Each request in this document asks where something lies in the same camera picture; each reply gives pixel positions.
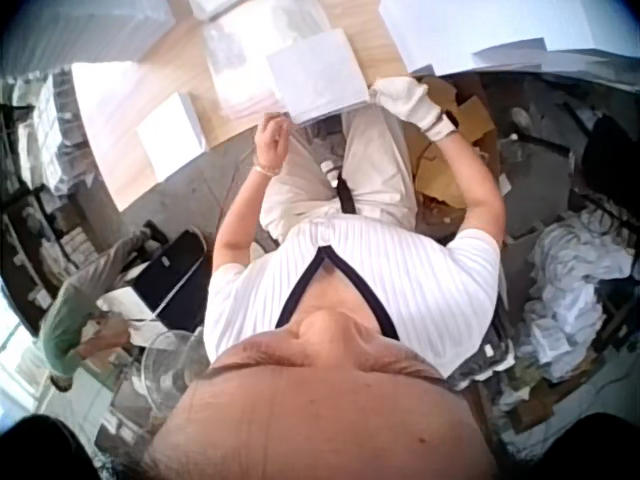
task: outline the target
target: plastic bag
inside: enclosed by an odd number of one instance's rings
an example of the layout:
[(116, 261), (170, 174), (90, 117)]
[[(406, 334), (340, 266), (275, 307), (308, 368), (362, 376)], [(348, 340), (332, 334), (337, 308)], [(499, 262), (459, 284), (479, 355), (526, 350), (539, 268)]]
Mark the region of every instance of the plastic bag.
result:
[(317, 0), (251, 0), (206, 24), (207, 59), (225, 114), (284, 111), (267, 55), (330, 28)]

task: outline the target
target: white shirt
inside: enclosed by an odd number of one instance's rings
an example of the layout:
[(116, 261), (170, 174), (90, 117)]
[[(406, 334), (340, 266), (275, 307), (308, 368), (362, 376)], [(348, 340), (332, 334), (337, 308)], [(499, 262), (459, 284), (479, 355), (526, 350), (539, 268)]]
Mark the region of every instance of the white shirt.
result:
[(277, 251), (248, 267), (228, 264), (213, 274), (204, 322), (209, 359), (273, 330), (300, 276), (327, 245), (377, 295), (400, 341), (445, 378), (478, 350), (498, 296), (500, 250), (491, 236), (464, 230), (443, 247), (377, 220), (330, 214), (302, 222)]

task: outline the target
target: wooden table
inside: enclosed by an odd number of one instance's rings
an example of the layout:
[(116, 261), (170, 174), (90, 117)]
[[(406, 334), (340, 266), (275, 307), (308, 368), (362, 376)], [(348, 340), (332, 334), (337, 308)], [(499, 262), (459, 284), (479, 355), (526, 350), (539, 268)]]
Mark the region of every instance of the wooden table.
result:
[[(331, 24), (345, 30), (367, 82), (407, 73), (378, 13), (379, 0), (319, 0)], [(170, 0), (177, 19), (141, 63), (82, 64), (73, 68), (89, 142), (102, 177), (123, 211), (158, 183), (136, 128), (174, 92), (190, 93), (208, 148), (259, 120), (231, 120), (217, 105), (199, 22), (187, 0)]]

